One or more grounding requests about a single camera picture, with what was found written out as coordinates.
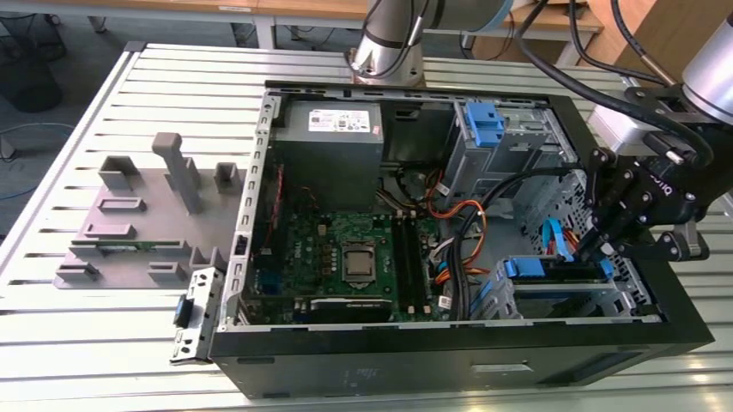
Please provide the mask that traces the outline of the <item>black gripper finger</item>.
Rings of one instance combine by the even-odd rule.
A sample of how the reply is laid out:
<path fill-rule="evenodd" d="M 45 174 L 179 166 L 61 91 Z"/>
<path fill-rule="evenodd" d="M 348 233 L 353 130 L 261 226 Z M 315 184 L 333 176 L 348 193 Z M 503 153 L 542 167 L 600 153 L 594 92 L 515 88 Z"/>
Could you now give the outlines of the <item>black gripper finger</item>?
<path fill-rule="evenodd" d="M 693 209 L 687 217 L 654 221 L 651 202 L 619 202 L 598 217 L 603 243 L 625 258 L 655 261 L 699 261 L 705 259 L 705 237 L 697 224 L 705 210 Z"/>
<path fill-rule="evenodd" d="M 649 206 L 649 194 L 641 188 L 641 166 L 631 156 L 594 148 L 584 165 L 584 204 L 591 210 L 591 228 L 582 237 L 575 258 L 599 260 L 608 244 L 615 250 L 629 237 L 641 211 Z"/>

